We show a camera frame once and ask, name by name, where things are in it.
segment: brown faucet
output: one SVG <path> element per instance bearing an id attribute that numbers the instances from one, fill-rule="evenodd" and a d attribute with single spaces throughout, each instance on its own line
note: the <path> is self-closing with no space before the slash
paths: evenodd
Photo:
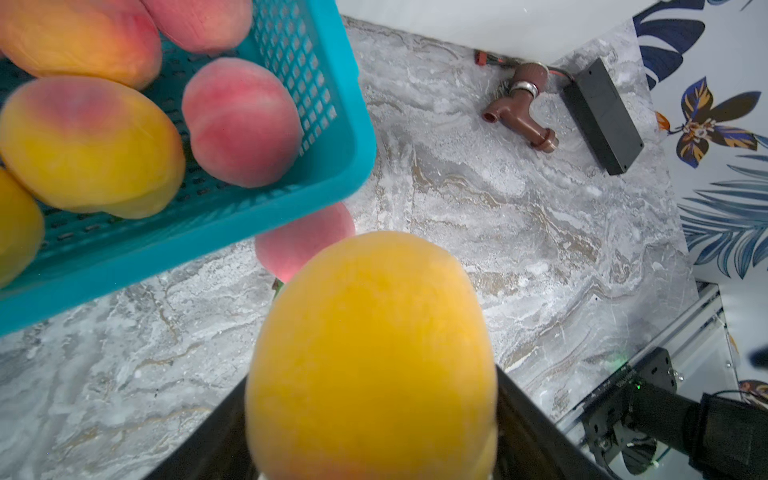
<path id="1" fill-rule="evenodd" d="M 538 63 L 524 63 L 515 69 L 508 96 L 491 103 L 482 113 L 489 124 L 502 125 L 518 132 L 531 142 L 531 147 L 551 153 L 558 147 L 558 138 L 551 128 L 544 128 L 531 118 L 531 102 L 547 86 L 549 70 Z"/>

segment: screw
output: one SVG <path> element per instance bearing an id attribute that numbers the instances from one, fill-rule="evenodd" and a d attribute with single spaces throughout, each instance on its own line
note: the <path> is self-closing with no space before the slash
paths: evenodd
<path id="1" fill-rule="evenodd" d="M 598 439 L 598 447 L 600 447 L 600 450 L 603 452 L 607 452 L 611 449 L 611 440 L 608 440 L 607 438 L 603 437 L 602 439 Z"/>
<path id="2" fill-rule="evenodd" d="M 670 369 L 667 370 L 667 374 L 669 376 L 673 376 L 674 378 L 676 378 L 678 382 L 682 382 L 685 380 L 685 377 L 683 376 L 683 374 L 673 369 L 672 367 L 670 367 Z"/>

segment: floral wallpaper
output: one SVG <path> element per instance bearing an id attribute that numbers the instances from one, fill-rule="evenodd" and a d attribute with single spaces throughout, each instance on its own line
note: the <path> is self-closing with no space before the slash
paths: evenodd
<path id="1" fill-rule="evenodd" d="M 697 278 L 718 283 L 751 401 L 768 406 L 768 2 L 671 0 L 634 17 Z"/>

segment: blue leaf pattern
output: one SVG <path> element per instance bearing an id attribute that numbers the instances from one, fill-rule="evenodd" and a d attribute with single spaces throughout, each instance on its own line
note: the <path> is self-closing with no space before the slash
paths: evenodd
<path id="1" fill-rule="evenodd" d="M 741 157 L 768 160 L 765 155 Z M 728 167 L 748 178 L 715 182 L 710 185 L 719 188 L 695 190 L 697 197 L 685 198 L 691 204 L 705 206 L 706 210 L 691 205 L 678 207 L 687 214 L 681 214 L 680 219 L 688 249 L 704 245 L 695 264 L 716 262 L 718 270 L 728 277 L 733 266 L 743 279 L 749 268 L 768 259 L 768 171 Z"/>
<path id="2" fill-rule="evenodd" d="M 755 248 L 755 254 L 752 255 L 752 266 L 757 266 L 766 258 L 768 258 L 768 237 L 764 238 L 760 245 Z"/>
<path id="3" fill-rule="evenodd" d="M 649 20 L 640 23 L 635 27 L 635 31 L 638 37 L 650 35 L 659 38 L 668 43 L 677 53 L 685 53 L 704 33 L 704 22 L 676 18 Z"/>
<path id="4" fill-rule="evenodd" d="M 758 142 L 760 142 L 761 145 L 763 145 L 765 148 L 768 148 L 768 137 L 764 137 L 763 135 L 755 134 L 755 138 Z"/>
<path id="5" fill-rule="evenodd" d="M 710 5 L 722 5 L 729 0 L 707 0 Z M 703 22 L 683 18 L 662 18 L 645 21 L 645 19 L 663 10 L 675 10 L 684 8 L 687 10 L 704 10 L 704 0 L 673 0 L 672 2 L 658 2 L 634 16 L 634 28 L 638 38 L 644 36 L 656 37 L 666 42 L 675 51 L 664 48 L 655 48 L 642 45 L 641 54 L 643 64 L 663 81 L 672 75 L 683 63 L 682 54 L 687 52 L 704 33 Z M 657 81 L 650 75 L 646 75 L 648 88 L 653 90 Z"/>

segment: teal plastic basket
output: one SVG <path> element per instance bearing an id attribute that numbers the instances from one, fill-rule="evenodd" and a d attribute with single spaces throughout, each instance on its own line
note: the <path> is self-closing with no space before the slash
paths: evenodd
<path id="1" fill-rule="evenodd" d="M 188 151 L 181 95 L 211 57 L 164 41 L 160 77 L 144 94 L 174 121 Z M 376 138 L 359 71 L 334 0 L 259 0 L 253 29 L 226 55 L 269 68 L 299 109 L 300 157 L 277 184 L 244 189 L 191 159 L 178 195 L 159 214 L 123 220 L 42 206 L 45 242 L 34 263 L 0 290 L 0 335 L 279 227 L 348 197 L 370 175 Z M 31 77 L 0 63 L 0 99 Z"/>

